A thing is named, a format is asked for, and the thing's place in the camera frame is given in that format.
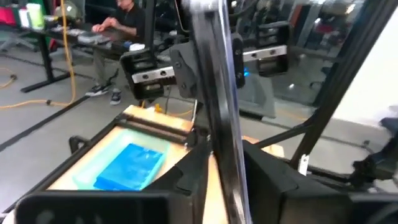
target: table leg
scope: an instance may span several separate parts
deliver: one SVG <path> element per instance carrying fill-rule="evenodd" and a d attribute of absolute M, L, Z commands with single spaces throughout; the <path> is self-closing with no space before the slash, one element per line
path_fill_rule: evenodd
<path fill-rule="evenodd" d="M 44 35 L 38 35 L 37 36 L 37 43 L 39 45 L 39 49 L 40 49 L 40 53 L 42 54 L 42 58 L 43 58 L 43 66 L 45 69 L 45 75 L 46 75 L 46 81 L 42 81 L 30 86 L 27 86 L 25 88 L 21 89 L 21 92 L 23 93 L 28 93 L 30 91 L 45 87 L 49 84 L 53 84 L 55 82 L 58 82 L 60 80 L 64 80 L 66 78 L 70 77 L 69 72 L 64 73 L 63 75 L 59 75 L 57 77 L 54 77 L 53 74 L 53 69 L 51 66 L 51 59 L 50 59 L 50 53 L 49 50 L 47 48 L 47 44 L 45 41 L 45 36 Z"/>

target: blue sponge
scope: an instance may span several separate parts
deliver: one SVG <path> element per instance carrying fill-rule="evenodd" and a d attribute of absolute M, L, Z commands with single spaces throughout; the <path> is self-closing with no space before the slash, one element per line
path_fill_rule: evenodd
<path fill-rule="evenodd" d="M 166 154 L 129 144 L 96 178 L 102 190 L 142 190 L 158 173 Z"/>

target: metal bar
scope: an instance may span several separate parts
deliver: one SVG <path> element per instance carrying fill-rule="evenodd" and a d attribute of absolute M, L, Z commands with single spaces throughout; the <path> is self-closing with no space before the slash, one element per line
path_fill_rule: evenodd
<path fill-rule="evenodd" d="M 305 20 L 303 29 L 300 33 L 296 46 L 305 47 L 308 36 L 311 34 L 315 20 L 318 18 L 319 12 L 321 11 L 323 4 L 315 3 L 311 6 L 308 12 L 307 19 Z"/>
<path fill-rule="evenodd" d="M 352 48 L 336 71 L 337 77 L 330 88 L 333 91 L 326 94 L 325 98 L 328 100 L 322 102 L 315 112 L 311 130 L 305 134 L 292 157 L 290 166 L 294 169 L 298 168 L 299 160 L 304 154 L 309 155 L 311 153 L 349 85 L 397 8 L 398 1 L 386 0 L 383 4 L 366 1 L 365 4 L 352 30 L 356 35 L 347 40 L 352 43 Z"/>
<path fill-rule="evenodd" d="M 270 137 L 270 138 L 264 139 L 262 141 L 259 141 L 259 142 L 255 143 L 255 145 L 258 148 L 263 148 L 263 147 L 267 147 L 267 146 L 276 144 L 276 143 L 281 142 L 283 140 L 292 138 L 294 136 L 298 136 L 299 134 L 306 133 L 311 128 L 311 126 L 312 126 L 312 123 L 307 123 L 307 122 L 302 123 L 302 124 L 292 128 L 290 130 L 284 131 L 283 133 L 280 133 L 280 134 L 277 134 L 277 135 L 275 135 L 273 137 Z"/>
<path fill-rule="evenodd" d="M 146 0 L 145 5 L 145 48 L 154 50 L 154 32 L 155 32 L 155 8 L 157 0 Z"/>
<path fill-rule="evenodd" d="M 261 60 L 269 57 L 276 57 L 287 54 L 287 46 L 281 45 L 277 47 L 269 47 L 266 49 L 251 50 L 243 53 L 243 62 L 251 62 L 253 60 Z M 131 78 L 135 84 L 148 82 L 152 80 L 158 80 L 162 78 L 174 77 L 173 66 L 157 68 L 155 70 L 140 72 L 131 75 Z"/>
<path fill-rule="evenodd" d="M 37 44 L 39 45 L 40 53 L 42 54 L 43 58 L 43 66 L 45 69 L 45 74 L 47 81 L 52 81 L 54 79 L 54 74 L 52 73 L 52 66 L 51 66 L 51 58 L 50 53 L 47 48 L 47 43 L 45 41 L 45 36 L 42 34 L 37 35 Z"/>
<path fill-rule="evenodd" d="M 188 0 L 205 109 L 230 223 L 251 223 L 226 0 Z"/>

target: blue object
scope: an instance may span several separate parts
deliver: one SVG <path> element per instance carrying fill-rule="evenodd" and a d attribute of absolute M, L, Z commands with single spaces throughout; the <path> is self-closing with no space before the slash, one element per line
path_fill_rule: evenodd
<path fill-rule="evenodd" d="M 94 184 L 97 177 L 110 165 L 130 143 L 146 149 L 153 149 L 166 157 L 171 146 L 170 141 L 140 133 L 139 131 L 125 129 L 108 142 L 105 147 L 98 150 L 85 165 L 72 175 L 77 190 L 96 190 Z"/>
<path fill-rule="evenodd" d="M 102 190 L 142 190 L 161 168 L 165 154 L 135 144 L 128 145 L 97 177 Z"/>

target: sneaker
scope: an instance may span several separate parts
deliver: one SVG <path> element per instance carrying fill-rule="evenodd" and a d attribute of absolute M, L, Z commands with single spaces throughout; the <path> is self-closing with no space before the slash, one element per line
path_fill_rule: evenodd
<path fill-rule="evenodd" d="M 106 94 L 109 88 L 106 85 L 96 85 L 90 91 L 88 91 L 86 96 L 101 96 Z"/>
<path fill-rule="evenodd" d="M 113 91 L 112 92 L 112 97 L 111 97 L 111 105 L 118 105 L 120 104 L 122 98 L 122 92 L 121 91 Z"/>

